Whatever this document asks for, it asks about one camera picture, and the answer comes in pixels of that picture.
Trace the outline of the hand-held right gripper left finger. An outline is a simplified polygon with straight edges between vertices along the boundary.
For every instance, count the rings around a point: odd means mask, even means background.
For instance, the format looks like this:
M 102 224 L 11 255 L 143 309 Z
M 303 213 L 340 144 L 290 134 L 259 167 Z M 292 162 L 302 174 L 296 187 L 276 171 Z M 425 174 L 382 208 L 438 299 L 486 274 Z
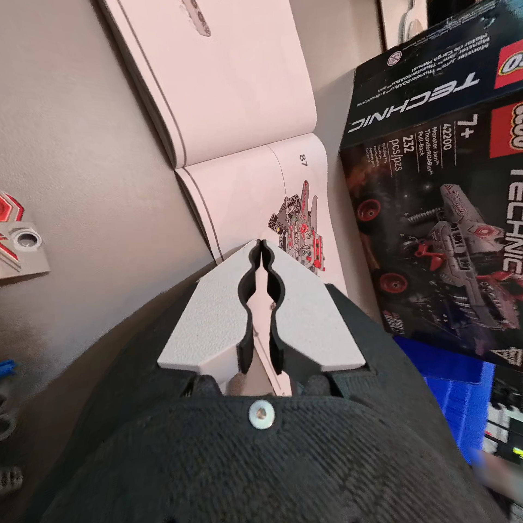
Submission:
M 261 241 L 252 240 L 201 277 L 166 342 L 161 369 L 212 377 L 224 394 L 241 394 L 254 354 L 253 313 Z

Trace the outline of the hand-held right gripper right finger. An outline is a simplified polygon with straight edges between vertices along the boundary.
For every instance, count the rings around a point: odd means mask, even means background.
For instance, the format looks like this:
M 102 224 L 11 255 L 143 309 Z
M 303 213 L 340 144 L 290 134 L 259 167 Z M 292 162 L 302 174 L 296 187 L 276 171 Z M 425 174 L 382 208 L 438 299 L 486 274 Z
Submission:
M 277 375 L 308 380 L 324 373 L 350 371 L 366 361 L 330 293 L 337 288 L 285 254 L 261 242 L 271 311 L 269 351 Z

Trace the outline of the grey toy panel assembly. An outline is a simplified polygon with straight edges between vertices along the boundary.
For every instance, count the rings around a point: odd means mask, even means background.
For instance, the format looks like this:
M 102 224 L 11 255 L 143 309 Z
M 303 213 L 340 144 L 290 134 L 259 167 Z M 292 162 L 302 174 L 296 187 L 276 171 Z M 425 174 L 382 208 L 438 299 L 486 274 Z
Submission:
M 35 277 L 50 270 L 42 236 L 25 214 L 25 207 L 16 198 L 1 192 L 1 280 Z M 7 380 L 16 367 L 13 359 L 1 361 L 1 442 L 13 434 L 17 424 L 16 409 L 7 407 Z

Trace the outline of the grey desk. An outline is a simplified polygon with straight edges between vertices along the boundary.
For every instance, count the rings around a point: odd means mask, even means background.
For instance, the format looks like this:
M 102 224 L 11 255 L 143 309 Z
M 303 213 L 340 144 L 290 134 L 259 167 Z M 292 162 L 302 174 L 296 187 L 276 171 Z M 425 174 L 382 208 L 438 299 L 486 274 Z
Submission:
M 111 367 L 153 366 L 213 258 L 97 1 L 1 1 L 1 190 L 28 208 L 50 273 L 1 283 L 1 358 L 14 359 L 3 464 L 23 522 Z

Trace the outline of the blue plastic bin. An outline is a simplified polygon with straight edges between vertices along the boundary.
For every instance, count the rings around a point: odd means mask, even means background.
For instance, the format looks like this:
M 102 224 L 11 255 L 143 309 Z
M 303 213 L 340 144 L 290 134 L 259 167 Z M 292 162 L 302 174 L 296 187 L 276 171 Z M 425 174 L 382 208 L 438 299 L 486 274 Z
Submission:
M 495 365 L 401 336 L 393 339 L 424 378 L 470 464 L 470 451 L 482 448 Z

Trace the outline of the black toy set box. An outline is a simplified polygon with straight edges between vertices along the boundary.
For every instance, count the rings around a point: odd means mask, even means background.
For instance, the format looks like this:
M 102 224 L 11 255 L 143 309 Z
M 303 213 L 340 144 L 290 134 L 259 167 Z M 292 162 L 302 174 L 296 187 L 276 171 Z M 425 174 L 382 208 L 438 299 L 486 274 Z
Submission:
M 359 65 L 339 155 L 385 329 L 522 371 L 522 1 Z

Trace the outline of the open instruction booklet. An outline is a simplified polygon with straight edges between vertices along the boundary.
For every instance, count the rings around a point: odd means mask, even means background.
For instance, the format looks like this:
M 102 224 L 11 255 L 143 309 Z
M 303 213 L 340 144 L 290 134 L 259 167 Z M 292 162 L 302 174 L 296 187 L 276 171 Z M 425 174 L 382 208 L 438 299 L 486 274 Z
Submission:
M 268 240 L 346 294 L 325 148 L 288 1 L 103 1 L 104 11 L 219 264 Z M 277 396 L 262 248 L 254 352 Z

